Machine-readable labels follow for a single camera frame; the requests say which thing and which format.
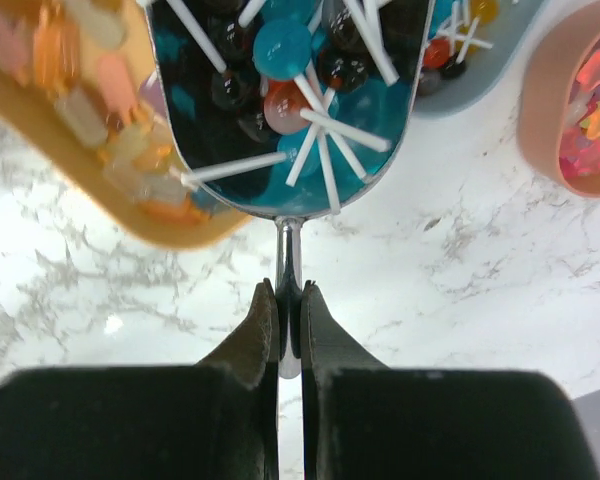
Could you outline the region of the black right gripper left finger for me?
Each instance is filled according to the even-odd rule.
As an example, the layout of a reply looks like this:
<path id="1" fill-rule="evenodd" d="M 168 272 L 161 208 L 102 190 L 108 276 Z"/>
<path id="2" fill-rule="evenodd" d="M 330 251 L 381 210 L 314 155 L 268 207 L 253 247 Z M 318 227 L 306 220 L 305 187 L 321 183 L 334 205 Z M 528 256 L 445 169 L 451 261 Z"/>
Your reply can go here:
<path id="1" fill-rule="evenodd" d="M 263 281 L 196 363 L 17 371 L 0 383 L 0 479 L 275 479 L 278 346 Z"/>

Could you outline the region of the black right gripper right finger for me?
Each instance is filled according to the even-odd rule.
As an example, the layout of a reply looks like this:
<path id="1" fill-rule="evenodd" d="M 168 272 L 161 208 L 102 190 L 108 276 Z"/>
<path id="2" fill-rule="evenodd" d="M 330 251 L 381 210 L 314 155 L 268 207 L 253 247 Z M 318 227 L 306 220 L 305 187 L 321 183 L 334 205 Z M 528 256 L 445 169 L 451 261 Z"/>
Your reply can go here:
<path id="1" fill-rule="evenodd" d="M 596 479 L 563 390 L 534 371 L 390 368 L 301 300 L 304 470 L 309 479 Z"/>

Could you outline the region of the grey tray of lollipops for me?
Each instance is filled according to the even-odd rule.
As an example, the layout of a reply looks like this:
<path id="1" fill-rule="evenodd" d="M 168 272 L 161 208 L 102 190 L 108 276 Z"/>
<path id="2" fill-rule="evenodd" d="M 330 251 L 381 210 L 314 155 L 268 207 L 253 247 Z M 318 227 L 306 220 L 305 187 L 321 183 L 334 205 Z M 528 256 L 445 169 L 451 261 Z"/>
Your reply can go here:
<path id="1" fill-rule="evenodd" d="M 439 1 L 415 101 L 422 117 L 458 113 L 504 74 L 542 1 Z"/>

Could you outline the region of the tan tray of popsicle candies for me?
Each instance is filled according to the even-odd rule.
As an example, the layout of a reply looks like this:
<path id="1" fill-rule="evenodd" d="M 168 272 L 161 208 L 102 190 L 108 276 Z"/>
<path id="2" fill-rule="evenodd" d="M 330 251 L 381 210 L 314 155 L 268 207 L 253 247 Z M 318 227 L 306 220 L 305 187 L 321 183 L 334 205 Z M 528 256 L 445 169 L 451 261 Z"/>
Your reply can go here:
<path id="1" fill-rule="evenodd" d="M 133 1 L 0 1 L 0 120 L 143 241 L 201 248 L 248 221 L 178 179 Z"/>

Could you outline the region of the silver metal scoop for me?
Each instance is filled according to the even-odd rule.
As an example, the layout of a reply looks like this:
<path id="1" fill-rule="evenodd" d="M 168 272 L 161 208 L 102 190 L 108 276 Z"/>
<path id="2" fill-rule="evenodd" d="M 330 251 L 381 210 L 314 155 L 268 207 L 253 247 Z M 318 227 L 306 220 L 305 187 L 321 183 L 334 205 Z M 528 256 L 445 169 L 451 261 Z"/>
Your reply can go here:
<path id="1" fill-rule="evenodd" d="M 184 161 L 181 183 L 275 223 L 280 372 L 301 370 L 303 225 L 337 214 L 388 170 L 403 140 L 427 46 L 430 1 L 143 1 L 167 122 Z M 253 44 L 267 22 L 290 18 L 312 35 L 330 116 L 391 141 L 377 152 L 310 123 L 280 134 L 264 99 Z"/>

